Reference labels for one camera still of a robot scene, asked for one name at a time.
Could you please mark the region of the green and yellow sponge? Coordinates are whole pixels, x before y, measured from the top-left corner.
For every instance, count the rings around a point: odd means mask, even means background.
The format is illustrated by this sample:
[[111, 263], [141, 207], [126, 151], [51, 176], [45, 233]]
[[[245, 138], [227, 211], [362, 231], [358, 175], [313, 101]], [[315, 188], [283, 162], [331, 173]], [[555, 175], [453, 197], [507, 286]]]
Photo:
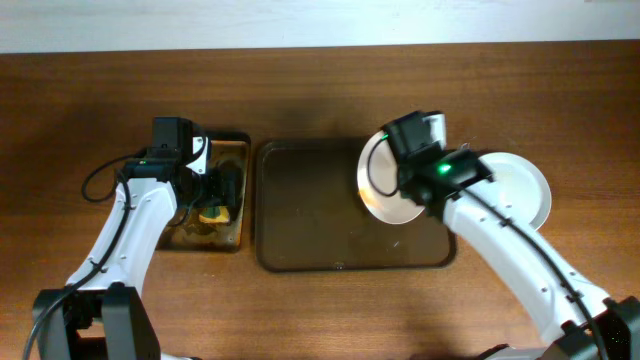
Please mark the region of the green and yellow sponge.
[[199, 221], [205, 224], [228, 224], [231, 216], [226, 206], [204, 208], [199, 213]]

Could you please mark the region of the white plate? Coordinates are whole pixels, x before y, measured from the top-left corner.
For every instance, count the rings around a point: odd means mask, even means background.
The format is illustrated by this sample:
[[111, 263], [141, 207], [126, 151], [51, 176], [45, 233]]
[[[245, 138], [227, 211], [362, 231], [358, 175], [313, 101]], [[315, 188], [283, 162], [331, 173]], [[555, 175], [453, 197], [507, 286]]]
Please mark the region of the white plate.
[[378, 131], [364, 144], [356, 166], [358, 195], [366, 209], [381, 222], [402, 225], [424, 212], [397, 190], [397, 165], [387, 141]]
[[515, 209], [535, 230], [539, 230], [552, 208], [551, 189], [543, 173], [529, 160], [512, 153], [487, 153], [480, 160], [492, 171], [499, 184], [501, 203]]

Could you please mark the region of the small black sponge tray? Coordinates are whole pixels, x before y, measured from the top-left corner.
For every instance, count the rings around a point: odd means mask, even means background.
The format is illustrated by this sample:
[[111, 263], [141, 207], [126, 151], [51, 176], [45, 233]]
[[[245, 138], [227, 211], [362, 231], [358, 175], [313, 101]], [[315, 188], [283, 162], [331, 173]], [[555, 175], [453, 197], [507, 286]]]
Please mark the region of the small black sponge tray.
[[161, 251], [233, 253], [240, 248], [251, 140], [247, 134], [235, 131], [209, 130], [206, 134], [213, 149], [208, 166], [240, 171], [239, 204], [227, 207], [231, 216], [228, 224], [200, 222], [198, 216], [204, 208], [180, 209], [160, 236], [157, 248]]

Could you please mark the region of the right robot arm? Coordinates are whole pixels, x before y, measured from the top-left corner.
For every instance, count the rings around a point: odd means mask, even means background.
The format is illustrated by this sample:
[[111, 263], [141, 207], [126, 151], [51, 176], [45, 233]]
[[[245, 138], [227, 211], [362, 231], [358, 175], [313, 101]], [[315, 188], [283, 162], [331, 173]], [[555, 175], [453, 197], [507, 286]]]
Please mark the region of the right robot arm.
[[470, 149], [449, 150], [439, 111], [382, 126], [397, 164], [396, 193], [465, 239], [529, 314], [544, 343], [498, 345], [485, 359], [637, 359], [639, 301], [615, 301], [571, 266], [501, 201], [489, 166]]

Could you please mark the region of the white plate top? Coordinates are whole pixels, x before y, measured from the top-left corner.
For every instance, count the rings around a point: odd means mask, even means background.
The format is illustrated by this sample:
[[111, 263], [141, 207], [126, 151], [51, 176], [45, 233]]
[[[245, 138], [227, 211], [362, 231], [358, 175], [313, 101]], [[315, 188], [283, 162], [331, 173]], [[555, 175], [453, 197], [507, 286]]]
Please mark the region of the white plate top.
[[358, 195], [366, 209], [381, 222], [402, 225], [424, 212], [397, 190], [397, 165], [387, 141], [378, 131], [364, 144], [356, 166]]

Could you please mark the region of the large brown serving tray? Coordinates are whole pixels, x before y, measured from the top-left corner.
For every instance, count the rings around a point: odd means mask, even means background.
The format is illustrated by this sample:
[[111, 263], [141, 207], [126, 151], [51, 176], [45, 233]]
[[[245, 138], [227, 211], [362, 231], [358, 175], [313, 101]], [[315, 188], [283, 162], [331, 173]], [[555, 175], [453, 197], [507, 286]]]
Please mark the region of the large brown serving tray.
[[362, 138], [276, 140], [257, 155], [254, 244], [271, 272], [442, 268], [455, 236], [424, 215], [376, 219], [357, 193]]

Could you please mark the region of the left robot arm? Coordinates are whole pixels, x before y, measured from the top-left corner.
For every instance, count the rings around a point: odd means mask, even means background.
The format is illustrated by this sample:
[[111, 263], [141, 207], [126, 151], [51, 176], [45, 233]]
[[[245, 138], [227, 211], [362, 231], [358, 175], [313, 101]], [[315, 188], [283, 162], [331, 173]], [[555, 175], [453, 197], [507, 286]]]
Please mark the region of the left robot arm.
[[250, 146], [245, 133], [154, 118], [149, 146], [110, 161], [108, 219], [65, 285], [39, 292], [23, 358], [167, 358], [142, 303], [152, 257], [239, 249]]

